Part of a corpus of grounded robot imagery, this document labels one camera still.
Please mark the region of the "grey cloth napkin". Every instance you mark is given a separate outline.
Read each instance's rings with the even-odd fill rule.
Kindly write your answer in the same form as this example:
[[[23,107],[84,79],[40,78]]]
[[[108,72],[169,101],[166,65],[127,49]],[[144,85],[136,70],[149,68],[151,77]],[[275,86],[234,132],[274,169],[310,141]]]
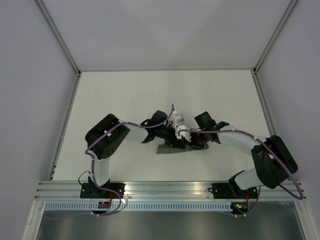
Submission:
[[[207,150],[209,145],[207,143],[192,143],[184,141],[176,141],[173,143],[165,142],[164,144],[159,144],[156,150],[157,154],[177,154],[192,151],[202,151]]]

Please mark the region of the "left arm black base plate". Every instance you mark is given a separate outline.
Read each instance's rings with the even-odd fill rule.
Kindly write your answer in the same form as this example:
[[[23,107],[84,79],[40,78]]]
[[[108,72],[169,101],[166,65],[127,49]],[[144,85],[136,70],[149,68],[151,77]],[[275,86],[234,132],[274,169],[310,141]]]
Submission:
[[[119,199],[118,193],[122,198],[125,193],[125,184],[119,182],[107,182],[102,188],[112,191],[102,190],[97,188],[93,182],[83,183],[80,191],[81,199]]]

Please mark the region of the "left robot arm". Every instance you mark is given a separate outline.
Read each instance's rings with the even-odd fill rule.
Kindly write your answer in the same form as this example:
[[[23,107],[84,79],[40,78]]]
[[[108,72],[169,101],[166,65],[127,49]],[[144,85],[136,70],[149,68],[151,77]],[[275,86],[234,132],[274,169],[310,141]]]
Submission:
[[[94,184],[91,191],[98,198],[104,198],[109,193],[110,158],[123,141],[149,143],[155,138],[169,142],[175,139],[171,115],[156,111],[150,119],[141,124],[122,121],[110,113],[98,122],[85,135],[87,149],[85,153],[92,158],[90,178]]]

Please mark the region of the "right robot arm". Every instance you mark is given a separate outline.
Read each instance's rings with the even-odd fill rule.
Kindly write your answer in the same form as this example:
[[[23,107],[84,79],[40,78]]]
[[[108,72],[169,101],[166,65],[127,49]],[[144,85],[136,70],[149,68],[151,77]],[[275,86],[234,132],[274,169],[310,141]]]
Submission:
[[[199,127],[197,130],[180,128],[176,131],[177,137],[196,148],[208,142],[226,145],[252,158],[252,169],[242,170],[228,180],[228,192],[234,198],[261,186],[269,189],[280,187],[298,171],[296,161],[278,135],[256,136],[225,121],[215,122],[208,112],[196,116],[195,120]]]

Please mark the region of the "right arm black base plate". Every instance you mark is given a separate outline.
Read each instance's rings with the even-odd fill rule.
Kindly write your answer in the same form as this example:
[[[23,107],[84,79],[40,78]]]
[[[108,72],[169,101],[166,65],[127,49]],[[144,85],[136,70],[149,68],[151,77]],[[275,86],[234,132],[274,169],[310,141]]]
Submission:
[[[215,200],[246,200],[247,198],[256,199],[258,197],[258,189],[256,187],[242,190],[235,183],[212,183],[207,190],[213,194]]]

